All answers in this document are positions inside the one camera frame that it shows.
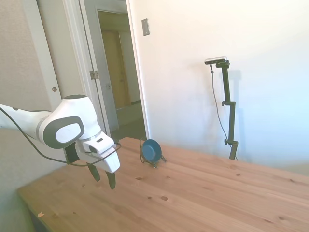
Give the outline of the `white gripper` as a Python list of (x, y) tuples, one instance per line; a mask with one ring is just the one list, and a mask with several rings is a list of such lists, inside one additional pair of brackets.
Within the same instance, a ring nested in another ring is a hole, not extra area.
[(114, 189), (116, 187), (114, 172), (119, 169), (120, 161), (113, 144), (103, 143), (101, 145), (100, 142), (77, 142), (76, 148), (78, 149), (78, 157), (88, 162), (87, 166), (93, 178), (97, 182), (100, 181), (100, 175), (96, 166), (104, 169), (109, 186), (111, 189)]

